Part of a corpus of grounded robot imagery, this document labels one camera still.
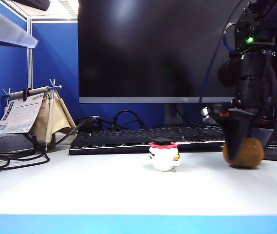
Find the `black cable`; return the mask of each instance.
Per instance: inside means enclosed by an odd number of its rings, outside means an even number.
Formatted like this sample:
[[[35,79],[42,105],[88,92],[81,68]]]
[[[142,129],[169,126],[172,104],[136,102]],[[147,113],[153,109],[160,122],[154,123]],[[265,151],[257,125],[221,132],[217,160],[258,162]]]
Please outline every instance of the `black cable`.
[[[230,13],[226,23],[225,23],[225,26],[223,27],[224,29],[226,28],[227,24],[229,23],[230,21],[230,18],[233,16],[234,12],[236,11],[236,9],[240,6],[241,2],[243,0],[239,0],[239,2],[237,3],[237,5],[235,6],[235,8],[232,10],[232,12]],[[222,41],[222,37],[223,37],[223,33],[221,34],[219,40],[218,40],[218,43],[217,43],[217,46],[216,46],[216,49],[213,53],[213,56],[212,56],[212,59],[209,63],[209,66],[208,66],[208,69],[205,73],[205,77],[204,77],[204,80],[203,80],[203,85],[202,85],[202,88],[201,88],[201,93],[200,93],[200,98],[199,98],[199,108],[201,109],[201,105],[202,105],[202,98],[203,98],[203,95],[204,95],[204,92],[205,92],[205,88],[206,88],[206,85],[207,85],[207,81],[208,81],[208,78],[210,76],[210,73],[211,73],[211,70],[212,70],[212,66],[214,64],[214,61],[215,61],[215,58],[216,58],[216,54],[219,50],[219,47],[220,47],[220,43]]]
[[[15,161],[29,161],[29,160],[34,160],[34,159],[37,159],[37,158],[40,158],[40,157],[42,157],[42,156],[38,155],[38,156],[35,156],[35,157],[32,157],[32,158],[14,158],[14,157],[5,156],[5,158],[7,158],[7,159],[15,160]]]
[[[131,120],[129,122],[126,122],[125,124],[122,125],[122,127],[124,127],[125,125],[128,125],[130,123],[133,123],[133,122],[138,122],[138,120],[135,119],[135,120]]]
[[[41,164],[44,164],[44,163],[47,163],[50,161],[50,158],[47,156],[47,154],[45,152],[42,152],[39,156],[30,158],[29,160],[33,160],[33,159],[36,159],[36,158],[39,158],[42,156],[45,157],[45,159],[46,159],[45,161],[26,164],[26,165],[19,165],[19,166],[14,166],[14,167],[4,167],[6,165],[9,165],[9,163],[11,161],[11,159],[7,159],[8,160],[7,163],[5,165],[0,166],[0,171],[7,171],[7,170],[12,170],[12,169],[24,168],[24,167],[31,167],[31,166],[41,165]]]
[[[74,133],[78,128],[80,128],[83,124],[85,124],[86,122],[95,119],[94,116],[88,117],[86,118],[83,122],[81,122],[80,124],[78,124],[75,128],[73,128],[70,132],[68,132],[62,139],[60,139],[59,141],[57,141],[56,143],[52,144],[51,146],[54,147],[56,145],[58,145],[59,143],[63,142],[65,139],[67,139],[72,133]]]
[[[134,116],[136,117],[136,119],[138,120],[139,125],[140,125],[140,129],[147,129],[147,127],[146,127],[145,124],[142,122],[142,120],[139,118],[139,116],[138,116],[134,111],[131,111],[131,110],[119,111],[119,112],[113,117],[113,122],[112,122],[113,124],[116,124],[116,123],[117,123],[118,116],[119,116],[121,113],[131,113],[131,114],[134,115]]]
[[[32,151],[29,152],[20,152],[20,153],[16,153],[16,152],[13,152],[13,153],[0,153],[0,157],[9,157],[11,159],[16,159],[16,158],[20,158],[20,157],[27,157],[27,156],[31,156],[33,155]]]
[[[188,120],[188,119],[183,115],[183,113],[177,108],[176,105],[173,104],[172,106],[174,107],[174,109],[176,110],[176,112],[180,115],[180,117],[182,117],[183,120],[185,120],[188,124],[194,125],[194,126],[198,126],[198,127],[204,127],[204,126],[202,126],[202,125],[193,123],[193,122],[191,122],[190,120]]]
[[[100,119],[101,121],[103,121],[104,123],[107,123],[107,124],[110,124],[110,125],[113,125],[113,123],[112,122],[109,122],[109,121],[107,121],[107,120],[104,120],[104,119]],[[124,130],[130,130],[129,128],[127,128],[127,127],[123,127],[123,126],[121,126],[121,125],[118,125],[118,124],[116,124],[115,126],[117,126],[118,128],[122,128],[122,129],[124,129]]]

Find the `black keyboard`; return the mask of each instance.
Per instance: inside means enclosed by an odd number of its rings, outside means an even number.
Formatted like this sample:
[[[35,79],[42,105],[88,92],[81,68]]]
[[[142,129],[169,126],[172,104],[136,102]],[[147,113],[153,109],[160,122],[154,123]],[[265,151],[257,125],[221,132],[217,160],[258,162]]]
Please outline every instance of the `black keyboard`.
[[[151,140],[170,138],[179,152],[220,151],[224,143],[220,127],[177,126],[120,132],[79,132],[71,143],[70,155],[146,153]]]

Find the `desk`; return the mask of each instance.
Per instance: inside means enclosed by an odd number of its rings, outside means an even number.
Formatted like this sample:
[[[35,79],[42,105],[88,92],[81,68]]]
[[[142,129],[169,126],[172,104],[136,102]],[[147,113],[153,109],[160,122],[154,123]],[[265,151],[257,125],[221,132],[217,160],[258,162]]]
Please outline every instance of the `desk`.
[[[74,220],[86,225],[84,217],[92,220],[92,233],[155,233],[150,228],[159,224],[168,231],[161,233],[204,233],[207,223],[253,233],[248,223],[254,233],[277,233],[277,161],[242,170],[230,167],[221,152],[181,153],[179,167],[159,172],[147,154],[70,156],[63,149],[48,155],[47,164],[0,172],[0,221],[17,225],[31,217],[33,225],[46,215],[60,226]],[[189,229],[192,222],[201,229]],[[5,233],[19,233],[8,232],[11,224],[6,222]],[[135,228],[120,229],[127,226]]]

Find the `computer monitor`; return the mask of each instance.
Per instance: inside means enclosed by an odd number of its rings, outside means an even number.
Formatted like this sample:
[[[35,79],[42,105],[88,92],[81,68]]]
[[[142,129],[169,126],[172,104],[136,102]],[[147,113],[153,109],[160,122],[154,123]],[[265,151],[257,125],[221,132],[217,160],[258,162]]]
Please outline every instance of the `computer monitor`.
[[[232,17],[236,22],[247,0]],[[80,0],[80,103],[198,102],[209,62],[238,0]],[[228,32],[229,41],[234,32]],[[203,102],[230,101],[218,67],[220,45]]]

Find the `brown plush toy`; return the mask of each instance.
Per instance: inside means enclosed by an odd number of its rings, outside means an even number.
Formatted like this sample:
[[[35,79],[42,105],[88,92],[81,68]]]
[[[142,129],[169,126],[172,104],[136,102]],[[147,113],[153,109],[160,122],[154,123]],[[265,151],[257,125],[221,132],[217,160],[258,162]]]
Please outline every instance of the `brown plush toy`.
[[[244,138],[235,160],[229,160],[226,142],[222,153],[226,162],[239,167],[256,167],[264,159],[264,149],[259,140],[255,138]]]

